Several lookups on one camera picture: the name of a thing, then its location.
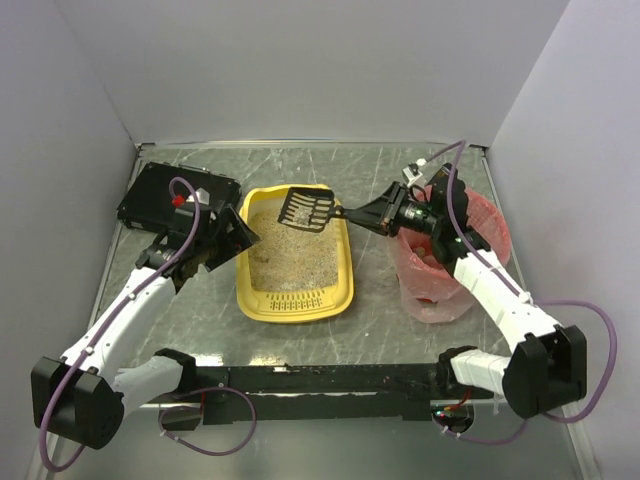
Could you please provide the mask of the yellow litter box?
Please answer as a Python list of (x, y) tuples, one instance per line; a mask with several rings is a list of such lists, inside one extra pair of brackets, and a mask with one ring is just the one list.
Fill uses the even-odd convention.
[(251, 285), (249, 253), (236, 260), (236, 293), (241, 311), (249, 318), (267, 323), (295, 324), (322, 320), (346, 310), (354, 298), (354, 273), (346, 222), (333, 220), (337, 253), (337, 280), (323, 288), (294, 292), (262, 291)]

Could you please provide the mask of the black litter scoop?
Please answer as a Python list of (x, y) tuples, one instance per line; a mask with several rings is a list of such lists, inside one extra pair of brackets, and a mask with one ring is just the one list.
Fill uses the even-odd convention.
[(277, 222), (295, 230), (321, 233), (332, 219), (343, 219), (344, 209), (338, 205), (330, 189), (291, 187), (285, 196)]

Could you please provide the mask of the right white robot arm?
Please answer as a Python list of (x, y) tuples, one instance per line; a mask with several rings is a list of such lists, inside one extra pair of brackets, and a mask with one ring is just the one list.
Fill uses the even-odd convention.
[(436, 262), (499, 328), (510, 356), (472, 346), (449, 349), (439, 357), (444, 382), (496, 393), (523, 419), (583, 399), (585, 335), (534, 305), (507, 275), (489, 243), (469, 223), (469, 198), (462, 180), (444, 171), (435, 174), (429, 186), (429, 198), (423, 202), (394, 182), (375, 200), (339, 212), (379, 235), (393, 237), (405, 229), (427, 236)]

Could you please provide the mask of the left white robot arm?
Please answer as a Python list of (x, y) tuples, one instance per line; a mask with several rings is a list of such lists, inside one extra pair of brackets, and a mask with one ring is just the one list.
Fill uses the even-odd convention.
[(125, 357), (199, 270), (212, 271), (259, 242), (236, 210), (187, 202), (138, 257), (130, 276), (91, 329), (60, 358), (31, 372), (34, 423), (95, 450), (106, 446), (133, 410), (165, 394), (195, 390), (194, 357), (163, 348), (140, 367)]

